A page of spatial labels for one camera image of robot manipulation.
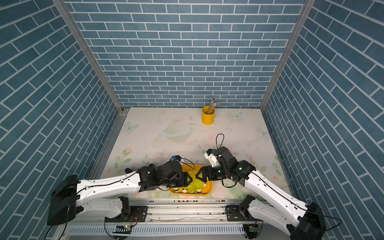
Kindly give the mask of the orange plastic storage box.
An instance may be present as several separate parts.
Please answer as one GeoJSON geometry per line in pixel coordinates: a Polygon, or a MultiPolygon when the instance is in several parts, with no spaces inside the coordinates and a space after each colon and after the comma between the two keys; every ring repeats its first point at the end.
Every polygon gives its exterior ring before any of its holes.
{"type": "Polygon", "coordinates": [[[213,182],[209,181],[204,183],[196,179],[196,174],[202,167],[203,165],[195,165],[195,169],[193,169],[188,165],[182,165],[183,172],[187,172],[189,176],[193,178],[193,181],[187,187],[171,188],[169,189],[169,192],[179,196],[208,196],[213,190],[213,182]]]}

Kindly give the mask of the black robot base joint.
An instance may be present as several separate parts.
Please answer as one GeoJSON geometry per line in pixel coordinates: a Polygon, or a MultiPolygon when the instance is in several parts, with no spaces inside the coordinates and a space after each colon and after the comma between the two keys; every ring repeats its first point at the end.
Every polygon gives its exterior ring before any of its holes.
{"type": "Polygon", "coordinates": [[[247,195],[245,199],[238,205],[227,205],[225,207],[225,214],[228,222],[252,221],[257,222],[260,219],[255,219],[249,212],[250,203],[255,201],[256,198],[247,195]]]}

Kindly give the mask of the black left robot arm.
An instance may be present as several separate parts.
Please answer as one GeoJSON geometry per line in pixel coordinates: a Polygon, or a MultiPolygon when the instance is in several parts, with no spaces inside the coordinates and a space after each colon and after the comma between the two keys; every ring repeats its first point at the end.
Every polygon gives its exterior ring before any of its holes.
{"type": "Polygon", "coordinates": [[[133,218],[129,199],[124,194],[154,191],[160,186],[184,188],[192,177],[179,161],[170,160],[156,167],[150,164],[121,176],[98,180],[66,177],[51,193],[47,224],[58,226],[80,216],[102,216],[109,222],[127,222],[133,218]]]}

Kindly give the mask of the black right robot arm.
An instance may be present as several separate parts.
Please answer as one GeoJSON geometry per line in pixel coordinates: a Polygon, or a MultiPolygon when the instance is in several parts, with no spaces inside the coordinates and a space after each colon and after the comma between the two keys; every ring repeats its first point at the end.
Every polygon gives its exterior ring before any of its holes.
{"type": "Polygon", "coordinates": [[[202,182],[230,179],[262,197],[261,202],[247,195],[239,205],[226,207],[227,220],[261,220],[286,233],[292,240],[321,240],[326,232],[323,211],[284,192],[263,176],[249,162],[238,161],[226,147],[209,149],[204,154],[210,162],[202,167],[196,178],[202,182]]]}

